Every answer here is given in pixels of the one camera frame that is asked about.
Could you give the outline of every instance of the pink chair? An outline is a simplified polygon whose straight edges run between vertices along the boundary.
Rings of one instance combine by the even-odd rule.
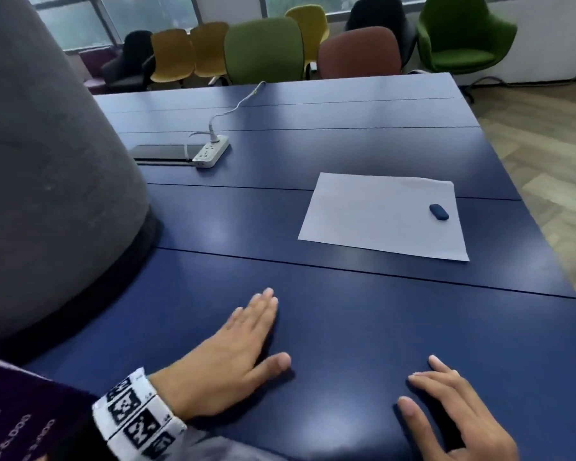
[[[349,30],[325,40],[318,49],[322,79],[401,74],[401,54],[390,29],[380,26]]]
[[[92,76],[92,79],[84,82],[85,87],[92,92],[92,95],[106,94],[108,89],[106,88],[100,69],[102,65],[117,57],[116,48],[114,46],[93,48],[79,53],[79,57]]]

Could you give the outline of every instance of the black chair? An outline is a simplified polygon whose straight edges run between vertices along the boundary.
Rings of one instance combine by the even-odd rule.
[[[399,43],[401,67],[410,60],[416,46],[416,25],[407,20],[401,0],[358,0],[350,11],[346,30],[382,26],[392,30]]]
[[[124,46],[114,60],[100,69],[110,92],[140,92],[147,89],[155,69],[152,33],[135,30],[124,39]]]

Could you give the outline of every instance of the green chair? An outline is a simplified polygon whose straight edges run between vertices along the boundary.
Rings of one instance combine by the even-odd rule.
[[[303,39],[299,23],[292,18],[267,18],[230,26],[224,39],[224,55],[232,84],[303,78]]]
[[[418,52],[433,72],[467,74],[508,54],[516,25],[492,14],[486,0],[427,0],[418,20]]]

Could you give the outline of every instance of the chair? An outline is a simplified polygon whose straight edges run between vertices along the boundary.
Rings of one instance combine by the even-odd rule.
[[[416,46],[416,25],[405,17],[401,0],[358,0],[352,10],[346,30],[382,26],[392,30],[399,44],[401,67],[412,57]]]
[[[467,74],[507,55],[516,25],[492,14],[486,0],[427,0],[418,20],[418,51],[433,72]]]
[[[228,32],[226,22],[200,24],[190,31],[196,65],[194,74],[199,77],[224,76],[224,38]]]
[[[117,50],[114,46],[103,46],[92,48],[79,53],[79,58],[85,68],[90,73],[91,79],[84,81],[85,87],[92,95],[104,94],[108,92],[105,81],[102,77],[101,68],[104,64],[117,58]]]
[[[301,80],[305,57],[299,23],[267,18],[230,26],[224,39],[226,71],[233,84]]]
[[[401,74],[401,55],[391,30],[375,26],[343,32],[318,51],[322,79]]]
[[[194,71],[194,49],[188,32],[168,29],[152,36],[156,68],[150,79],[154,82],[181,81]]]
[[[326,13],[320,5],[303,5],[289,9],[286,16],[299,23],[307,67],[309,63],[317,61],[318,48],[329,37]]]
[[[139,92],[154,71],[154,49],[149,30],[135,30],[124,39],[122,52],[100,69],[110,92]]]

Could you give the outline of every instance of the hand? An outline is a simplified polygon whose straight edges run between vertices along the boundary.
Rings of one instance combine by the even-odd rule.
[[[254,367],[276,314],[277,298],[271,288],[255,294],[245,309],[235,309],[215,335],[152,374],[150,382],[183,420],[219,414],[290,367],[286,353]]]
[[[407,396],[398,404],[424,461],[518,461],[512,437],[497,423],[469,382],[437,357],[433,372],[415,372],[410,383],[437,398],[461,432],[465,448],[445,453],[418,405]]]

